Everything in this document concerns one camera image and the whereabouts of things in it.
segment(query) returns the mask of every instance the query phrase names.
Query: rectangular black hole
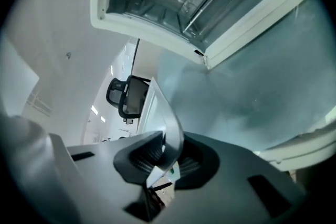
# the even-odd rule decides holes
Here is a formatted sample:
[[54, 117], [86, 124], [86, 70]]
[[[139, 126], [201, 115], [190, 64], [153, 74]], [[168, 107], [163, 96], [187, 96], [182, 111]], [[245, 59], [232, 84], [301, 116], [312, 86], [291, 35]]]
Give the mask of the rectangular black hole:
[[247, 179], [272, 218], [287, 211], [291, 204], [262, 175]]
[[81, 159], [86, 159], [89, 157], [94, 156], [94, 153], [87, 151], [87, 152], [83, 152], [83, 153], [79, 153], [79, 154], [74, 154], [71, 156], [71, 158], [73, 159], [74, 162], [79, 161]]

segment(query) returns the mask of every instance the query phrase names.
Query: black chair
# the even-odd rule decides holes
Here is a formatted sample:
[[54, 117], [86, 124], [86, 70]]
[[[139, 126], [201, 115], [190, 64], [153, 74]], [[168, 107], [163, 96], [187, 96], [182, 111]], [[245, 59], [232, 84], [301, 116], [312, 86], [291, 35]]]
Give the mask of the black chair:
[[138, 119], [141, 116], [143, 104], [150, 80], [136, 76], [129, 76], [127, 81], [112, 79], [107, 92], [106, 100], [115, 108], [124, 119]]

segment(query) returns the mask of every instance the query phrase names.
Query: ceiling light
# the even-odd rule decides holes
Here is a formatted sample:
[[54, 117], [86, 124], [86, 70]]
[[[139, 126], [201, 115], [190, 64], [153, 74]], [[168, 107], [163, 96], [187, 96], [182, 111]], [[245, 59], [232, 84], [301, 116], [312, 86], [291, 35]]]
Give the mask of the ceiling light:
[[94, 114], [98, 115], [98, 111], [94, 106], [91, 107], [91, 110], [94, 112]]

